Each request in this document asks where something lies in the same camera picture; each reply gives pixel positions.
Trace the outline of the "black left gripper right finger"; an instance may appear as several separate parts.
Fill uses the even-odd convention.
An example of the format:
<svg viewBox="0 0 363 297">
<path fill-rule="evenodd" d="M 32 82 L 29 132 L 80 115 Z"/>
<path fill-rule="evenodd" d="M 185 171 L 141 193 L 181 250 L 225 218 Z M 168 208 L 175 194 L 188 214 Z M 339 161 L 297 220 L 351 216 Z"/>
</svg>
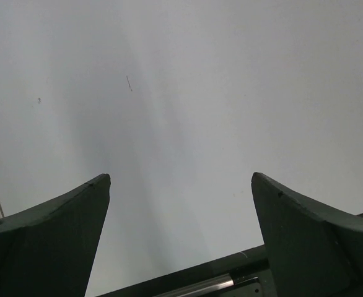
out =
<svg viewBox="0 0 363 297">
<path fill-rule="evenodd" d="M 363 213 L 254 173 L 251 190 L 278 296 L 363 296 Z"/>
</svg>

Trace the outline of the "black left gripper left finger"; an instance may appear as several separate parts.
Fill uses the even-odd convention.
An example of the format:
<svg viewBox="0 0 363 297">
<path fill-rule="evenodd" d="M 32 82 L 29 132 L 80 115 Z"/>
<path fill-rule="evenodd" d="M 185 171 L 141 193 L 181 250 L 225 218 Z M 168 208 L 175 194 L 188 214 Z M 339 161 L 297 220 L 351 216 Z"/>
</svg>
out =
<svg viewBox="0 0 363 297">
<path fill-rule="evenodd" d="M 110 202 L 100 174 L 0 219 L 0 296 L 84 296 Z"/>
</svg>

